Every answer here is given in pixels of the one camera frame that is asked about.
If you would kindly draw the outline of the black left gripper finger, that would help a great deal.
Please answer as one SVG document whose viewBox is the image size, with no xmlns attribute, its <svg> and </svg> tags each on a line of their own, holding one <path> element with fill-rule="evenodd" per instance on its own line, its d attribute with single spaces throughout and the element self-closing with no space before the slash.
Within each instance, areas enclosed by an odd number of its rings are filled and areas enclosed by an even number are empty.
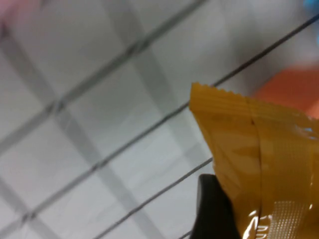
<svg viewBox="0 0 319 239">
<path fill-rule="evenodd" d="M 212 174 L 198 178 L 196 219 L 192 239 L 239 239 L 231 202 Z"/>
</svg>

